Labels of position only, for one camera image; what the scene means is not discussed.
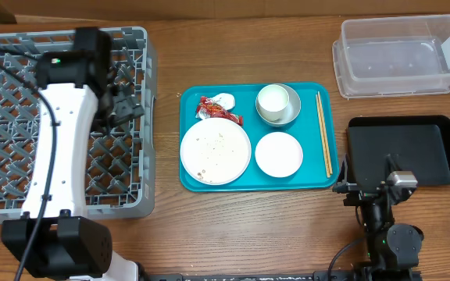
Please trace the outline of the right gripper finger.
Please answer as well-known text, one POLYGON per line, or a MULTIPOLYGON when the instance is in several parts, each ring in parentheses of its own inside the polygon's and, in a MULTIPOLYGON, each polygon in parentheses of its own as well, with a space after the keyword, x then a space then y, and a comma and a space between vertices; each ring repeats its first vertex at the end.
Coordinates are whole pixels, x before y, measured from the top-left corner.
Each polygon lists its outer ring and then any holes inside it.
POLYGON ((340 173, 335 183, 336 192, 349 192, 355 186, 355 179, 351 164, 351 159, 348 154, 341 163, 340 173))
POLYGON ((390 181, 389 176, 393 172, 397 172, 400 170, 401 170, 401 168, 398 165, 398 163, 395 161, 394 156, 392 154, 387 154, 385 156, 385 168, 384 168, 384 175, 385 175, 386 183, 388 183, 390 181))

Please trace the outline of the small pink bowl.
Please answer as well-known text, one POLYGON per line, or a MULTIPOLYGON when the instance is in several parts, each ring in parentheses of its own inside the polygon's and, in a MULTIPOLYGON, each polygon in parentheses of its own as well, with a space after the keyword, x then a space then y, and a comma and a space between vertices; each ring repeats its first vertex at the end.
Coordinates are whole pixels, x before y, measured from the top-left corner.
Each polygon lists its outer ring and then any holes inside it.
POLYGON ((255 161, 268 176, 289 177, 295 174, 302 165, 302 146, 288 133, 268 133, 260 139, 255 147, 255 161))

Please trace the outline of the red snack wrapper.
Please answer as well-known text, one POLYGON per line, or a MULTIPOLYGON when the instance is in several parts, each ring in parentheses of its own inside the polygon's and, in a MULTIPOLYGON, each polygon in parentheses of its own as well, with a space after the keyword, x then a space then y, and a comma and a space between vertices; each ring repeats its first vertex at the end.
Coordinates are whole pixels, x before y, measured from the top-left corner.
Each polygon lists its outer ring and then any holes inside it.
POLYGON ((242 116, 229 112, 223 106, 212 101, 211 98, 204 96, 200 97, 200 101, 196 108, 196 117, 198 119, 224 118, 238 124, 239 126, 244 125, 242 116))

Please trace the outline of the white tissue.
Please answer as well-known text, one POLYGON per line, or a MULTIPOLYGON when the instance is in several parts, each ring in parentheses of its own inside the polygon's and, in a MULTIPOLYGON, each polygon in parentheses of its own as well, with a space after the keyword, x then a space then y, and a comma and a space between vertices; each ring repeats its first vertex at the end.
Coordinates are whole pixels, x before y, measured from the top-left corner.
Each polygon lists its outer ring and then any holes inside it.
POLYGON ((223 109, 230 111, 235 106, 235 98, 232 94, 220 93, 211 98, 212 102, 220 105, 223 109))

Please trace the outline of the white cup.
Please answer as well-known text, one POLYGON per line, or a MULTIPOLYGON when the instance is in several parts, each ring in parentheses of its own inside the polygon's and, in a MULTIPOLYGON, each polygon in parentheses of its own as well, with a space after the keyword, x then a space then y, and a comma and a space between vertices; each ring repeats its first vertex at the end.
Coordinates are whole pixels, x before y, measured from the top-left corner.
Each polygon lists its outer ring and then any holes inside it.
POLYGON ((289 104, 289 93, 279 84, 270 84, 260 90, 257 102, 261 116, 274 122, 284 115, 289 104))

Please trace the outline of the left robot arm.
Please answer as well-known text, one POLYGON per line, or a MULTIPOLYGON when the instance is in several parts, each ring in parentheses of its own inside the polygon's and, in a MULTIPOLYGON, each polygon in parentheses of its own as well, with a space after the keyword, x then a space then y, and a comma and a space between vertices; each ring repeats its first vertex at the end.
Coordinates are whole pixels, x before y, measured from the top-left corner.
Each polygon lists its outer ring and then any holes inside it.
POLYGON ((18 219, 1 239, 20 272, 54 280, 145 280, 143 267, 113 250, 109 229, 88 218, 85 174, 91 132, 109 133, 143 115, 129 86, 117 86, 112 38, 80 27, 73 46, 46 52, 36 80, 24 87, 40 99, 40 126, 30 189, 18 219))

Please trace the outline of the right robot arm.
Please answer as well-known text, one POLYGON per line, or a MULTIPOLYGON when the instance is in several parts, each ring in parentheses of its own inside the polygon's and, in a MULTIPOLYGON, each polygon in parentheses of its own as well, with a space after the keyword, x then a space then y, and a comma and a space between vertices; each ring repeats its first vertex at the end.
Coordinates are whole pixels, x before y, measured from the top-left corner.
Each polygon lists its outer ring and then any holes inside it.
POLYGON ((352 178, 349 157, 341 164, 337 183, 332 191, 345 194, 345 206, 355 208, 355 217, 362 227, 363 237, 347 244, 333 257, 328 266, 329 280, 421 280, 421 273, 413 268, 419 264, 424 234, 416 226, 398 224, 392 207, 407 201, 418 187, 410 171, 398 168, 390 156, 386 157, 386 180, 365 190, 352 178), (352 266, 352 270, 333 272, 337 259, 347 250, 366 244, 368 261, 352 266))

